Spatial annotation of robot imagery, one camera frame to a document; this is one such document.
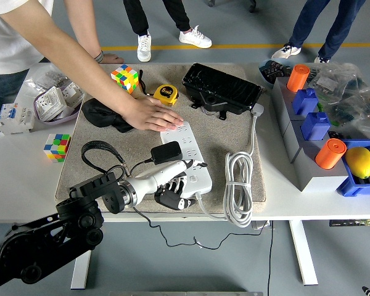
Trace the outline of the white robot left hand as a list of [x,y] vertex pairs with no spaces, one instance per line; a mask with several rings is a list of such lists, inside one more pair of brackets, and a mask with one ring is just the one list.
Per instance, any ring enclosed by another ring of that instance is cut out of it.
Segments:
[[184,210],[195,204],[193,195],[210,192],[212,180],[205,162],[189,159],[158,164],[135,177],[127,177],[121,185],[127,195],[127,207],[135,207],[146,195],[153,194],[158,204]]

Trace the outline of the person's left hand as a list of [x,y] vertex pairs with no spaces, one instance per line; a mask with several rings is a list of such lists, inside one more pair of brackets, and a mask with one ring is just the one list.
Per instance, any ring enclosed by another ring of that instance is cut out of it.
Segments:
[[105,53],[101,64],[123,64],[124,59],[116,54]]

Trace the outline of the person's right hand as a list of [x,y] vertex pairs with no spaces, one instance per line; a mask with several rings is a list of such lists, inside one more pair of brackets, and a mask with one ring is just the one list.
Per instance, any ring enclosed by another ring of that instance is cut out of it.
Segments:
[[183,124],[183,118],[166,108],[159,100],[147,97],[131,99],[129,106],[121,111],[122,118],[137,130],[174,130]]

